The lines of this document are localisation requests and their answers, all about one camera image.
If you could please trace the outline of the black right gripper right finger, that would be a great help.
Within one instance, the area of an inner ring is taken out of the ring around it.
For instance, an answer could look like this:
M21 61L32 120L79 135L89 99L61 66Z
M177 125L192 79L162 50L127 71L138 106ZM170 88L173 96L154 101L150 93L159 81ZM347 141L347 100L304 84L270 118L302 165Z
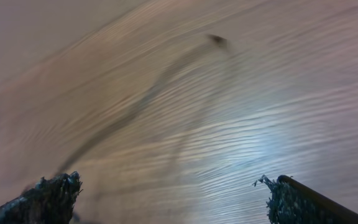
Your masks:
M273 224L358 224L358 213L301 184L292 176L270 180L266 175L254 185L265 184L271 193L266 201Z

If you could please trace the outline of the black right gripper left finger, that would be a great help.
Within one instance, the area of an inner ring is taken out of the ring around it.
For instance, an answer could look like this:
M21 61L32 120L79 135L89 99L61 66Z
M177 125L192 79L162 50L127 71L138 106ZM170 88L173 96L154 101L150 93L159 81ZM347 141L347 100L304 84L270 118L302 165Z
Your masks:
M0 224L69 224L82 182L76 171L41 178L34 187L0 206Z

